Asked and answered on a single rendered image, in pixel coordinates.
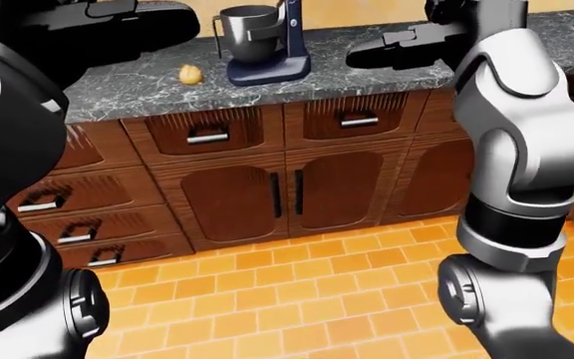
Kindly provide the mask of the brown wooden drawer front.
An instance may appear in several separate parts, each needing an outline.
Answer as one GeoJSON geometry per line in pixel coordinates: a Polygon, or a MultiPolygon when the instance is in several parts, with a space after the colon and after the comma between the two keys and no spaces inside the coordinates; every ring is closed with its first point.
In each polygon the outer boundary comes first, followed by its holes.
{"type": "Polygon", "coordinates": [[[142,161],[118,121],[67,125],[65,151],[52,175],[134,167],[142,161]]]}
{"type": "Polygon", "coordinates": [[[18,217],[57,217],[103,210],[160,205],[164,199],[144,167],[49,176],[22,190],[8,201],[18,217]],[[19,212],[17,206],[30,193],[59,192],[67,197],[61,208],[19,212]]]}
{"type": "Polygon", "coordinates": [[[242,107],[195,113],[175,113],[123,119],[127,134],[149,164],[214,158],[224,152],[274,152],[284,146],[280,105],[242,107]],[[195,127],[227,125],[229,140],[190,146],[188,131],[195,127]]]}
{"type": "Polygon", "coordinates": [[[122,245],[125,248],[121,262],[115,265],[194,254],[193,247],[181,233],[126,241],[112,241],[102,244],[87,244],[78,247],[64,247],[58,251],[65,268],[94,268],[87,266],[92,253],[99,247],[114,245],[122,245]]]}
{"type": "Polygon", "coordinates": [[[61,247],[101,241],[124,241],[181,232],[167,205],[151,205],[44,219],[24,218],[22,222],[31,231],[43,235],[52,244],[61,247]],[[58,244],[57,240],[62,231],[69,224],[79,222],[94,222],[97,226],[96,237],[90,241],[58,244]]]}
{"type": "Polygon", "coordinates": [[[428,90],[353,96],[283,106],[286,149],[366,143],[409,137],[417,127],[427,103],[428,90]],[[342,129],[343,112],[370,110],[377,125],[342,129]]]}

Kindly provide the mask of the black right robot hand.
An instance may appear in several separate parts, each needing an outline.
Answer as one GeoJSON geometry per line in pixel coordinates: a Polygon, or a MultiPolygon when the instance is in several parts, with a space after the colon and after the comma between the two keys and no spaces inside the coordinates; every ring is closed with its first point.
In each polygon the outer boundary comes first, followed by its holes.
{"type": "Polygon", "coordinates": [[[478,2],[426,0],[426,23],[401,32],[386,32],[377,40],[353,47],[346,55],[346,65],[401,71],[426,68],[443,61],[455,70],[475,40],[473,16],[478,2]]]}

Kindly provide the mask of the brown wooden kitchen cabinet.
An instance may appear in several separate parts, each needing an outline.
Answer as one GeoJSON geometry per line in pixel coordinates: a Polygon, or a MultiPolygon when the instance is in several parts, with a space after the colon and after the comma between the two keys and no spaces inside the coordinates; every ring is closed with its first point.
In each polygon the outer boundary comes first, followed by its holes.
{"type": "Polygon", "coordinates": [[[56,168],[8,205],[68,267],[453,214],[472,147],[452,98],[437,89],[69,125],[56,168]]]}

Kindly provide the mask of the navy blue stand mixer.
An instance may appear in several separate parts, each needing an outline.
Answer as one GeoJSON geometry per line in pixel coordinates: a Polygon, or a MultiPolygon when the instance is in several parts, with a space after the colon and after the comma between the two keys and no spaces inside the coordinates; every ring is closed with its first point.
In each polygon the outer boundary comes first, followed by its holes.
{"type": "Polygon", "coordinates": [[[278,0],[284,11],[285,37],[276,52],[265,62],[248,64],[233,58],[226,66],[226,74],[234,86],[259,86],[299,80],[311,70],[302,28],[300,0],[278,0]]]}

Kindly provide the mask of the grey metal mixer bowl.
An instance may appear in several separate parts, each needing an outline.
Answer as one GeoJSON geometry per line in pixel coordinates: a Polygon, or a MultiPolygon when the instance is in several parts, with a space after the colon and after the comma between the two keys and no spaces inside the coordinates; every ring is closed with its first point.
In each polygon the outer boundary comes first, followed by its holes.
{"type": "Polygon", "coordinates": [[[222,50],[238,62],[267,61],[285,37],[282,5],[239,5],[225,8],[211,21],[219,58],[222,50]]]}

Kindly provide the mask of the brown wooden cabinet door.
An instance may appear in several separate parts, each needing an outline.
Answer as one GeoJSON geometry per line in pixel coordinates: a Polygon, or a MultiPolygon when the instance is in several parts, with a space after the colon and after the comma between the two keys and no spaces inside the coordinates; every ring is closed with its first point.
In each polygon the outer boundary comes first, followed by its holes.
{"type": "Polygon", "coordinates": [[[285,159],[280,153],[219,158],[151,170],[194,250],[288,237],[285,159]],[[282,216],[274,217],[270,174],[278,173],[282,216]]]}
{"type": "Polygon", "coordinates": [[[472,143],[463,131],[415,136],[380,224],[459,213],[472,165],[472,143]]]}
{"type": "Polygon", "coordinates": [[[374,226],[412,140],[394,139],[286,152],[289,235],[374,226]],[[295,214],[294,172],[303,170],[303,214],[295,214]]]}

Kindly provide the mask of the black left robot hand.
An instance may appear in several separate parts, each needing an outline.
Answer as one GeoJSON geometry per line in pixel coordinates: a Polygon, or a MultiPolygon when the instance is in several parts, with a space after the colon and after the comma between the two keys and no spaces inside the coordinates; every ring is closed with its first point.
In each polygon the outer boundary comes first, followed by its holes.
{"type": "Polygon", "coordinates": [[[20,26],[14,49],[61,89],[200,32],[193,9],[171,0],[35,0],[20,26]]]}

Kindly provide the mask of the small yellow potato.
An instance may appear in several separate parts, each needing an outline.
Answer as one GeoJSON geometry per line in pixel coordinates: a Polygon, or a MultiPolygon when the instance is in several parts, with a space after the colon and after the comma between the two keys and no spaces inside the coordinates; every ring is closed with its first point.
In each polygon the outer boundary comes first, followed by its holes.
{"type": "Polygon", "coordinates": [[[178,72],[178,79],[187,86],[194,86],[202,82],[202,71],[193,65],[182,65],[178,72]]]}

